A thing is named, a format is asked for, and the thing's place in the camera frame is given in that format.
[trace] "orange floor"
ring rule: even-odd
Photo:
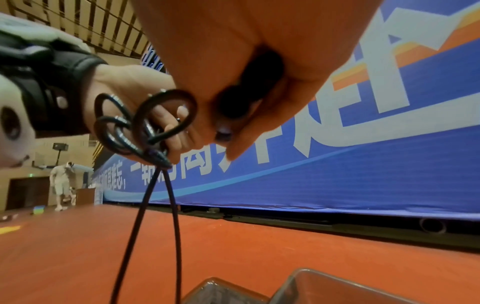
[[[0,303],[108,303],[135,209],[24,215],[0,235]],[[183,293],[216,276],[272,295],[299,267],[426,303],[480,303],[480,256],[322,233],[180,217]],[[173,303],[170,214],[147,211],[120,303]]]

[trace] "black cable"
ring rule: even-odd
[[[103,103],[106,100],[112,102],[121,111],[123,117],[104,116]],[[155,106],[171,100],[184,101],[185,106],[188,108],[189,115],[173,129],[167,132],[158,133],[150,125],[148,117]],[[135,115],[132,115],[118,97],[108,94],[99,94],[95,99],[94,109],[96,117],[94,131],[98,140],[106,148],[120,155],[136,155],[155,166],[155,172],[151,177],[145,195],[143,196],[143,200],[138,208],[138,213],[113,286],[110,304],[116,304],[118,301],[122,282],[135,246],[135,241],[137,240],[145,211],[160,172],[163,173],[165,178],[165,185],[170,199],[170,207],[173,217],[176,251],[175,304],[180,304],[182,297],[182,247],[180,240],[179,214],[175,202],[172,182],[170,181],[168,173],[168,169],[172,168],[172,164],[167,158],[168,150],[163,141],[180,133],[192,123],[197,114],[197,103],[193,96],[185,91],[170,90],[151,96],[139,106]],[[130,130],[136,144],[124,134],[124,129]]]

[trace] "ceiling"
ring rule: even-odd
[[[147,45],[128,0],[6,0],[11,15],[61,29],[96,50],[140,58]]]

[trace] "blue structure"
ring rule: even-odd
[[[209,145],[170,172],[179,204],[480,219],[480,2],[386,0],[352,58],[238,160]],[[152,166],[113,156],[104,200]],[[162,179],[152,202],[167,202]]]

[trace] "dark door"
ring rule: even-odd
[[[48,177],[11,179],[6,210],[48,205],[50,180]]]

